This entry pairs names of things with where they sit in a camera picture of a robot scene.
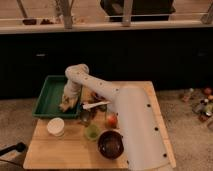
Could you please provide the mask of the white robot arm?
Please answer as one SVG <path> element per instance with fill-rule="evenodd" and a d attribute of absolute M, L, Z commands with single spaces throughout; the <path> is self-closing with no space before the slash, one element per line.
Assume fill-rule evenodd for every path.
<path fill-rule="evenodd" d="M 79 87 L 86 86 L 111 102 L 118 114 L 130 171 L 173 171 L 151 102 L 143 88 L 91 76 L 86 64 L 67 67 L 65 75 L 68 81 L 64 94 L 69 98 L 77 95 Z"/>

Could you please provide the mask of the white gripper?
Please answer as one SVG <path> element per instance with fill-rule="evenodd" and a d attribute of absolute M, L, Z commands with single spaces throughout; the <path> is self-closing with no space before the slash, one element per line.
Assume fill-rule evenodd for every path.
<path fill-rule="evenodd" d="M 65 99 L 78 98 L 80 95 L 80 92 L 81 92 L 81 85 L 71 80 L 68 80 L 64 86 L 63 97 Z"/>

